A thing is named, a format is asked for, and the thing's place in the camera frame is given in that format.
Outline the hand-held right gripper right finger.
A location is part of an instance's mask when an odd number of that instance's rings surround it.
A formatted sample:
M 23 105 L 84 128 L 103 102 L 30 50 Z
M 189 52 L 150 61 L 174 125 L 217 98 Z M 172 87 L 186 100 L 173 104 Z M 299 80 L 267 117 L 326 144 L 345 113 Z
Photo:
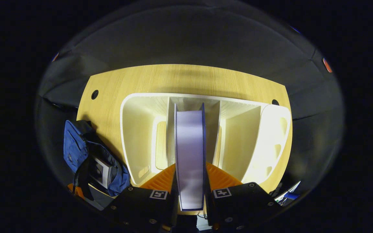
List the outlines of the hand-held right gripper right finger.
M 257 183 L 242 183 L 206 163 L 205 209 L 213 232 L 250 232 L 282 213 L 278 204 Z

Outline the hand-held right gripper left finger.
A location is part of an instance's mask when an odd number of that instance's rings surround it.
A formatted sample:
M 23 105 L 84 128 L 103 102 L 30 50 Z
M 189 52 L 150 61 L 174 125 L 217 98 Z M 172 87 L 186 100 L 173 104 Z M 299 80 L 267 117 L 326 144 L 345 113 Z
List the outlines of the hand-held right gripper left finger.
M 108 207 L 108 216 L 130 232 L 172 232 L 177 219 L 176 166 L 141 187 L 126 188 Z

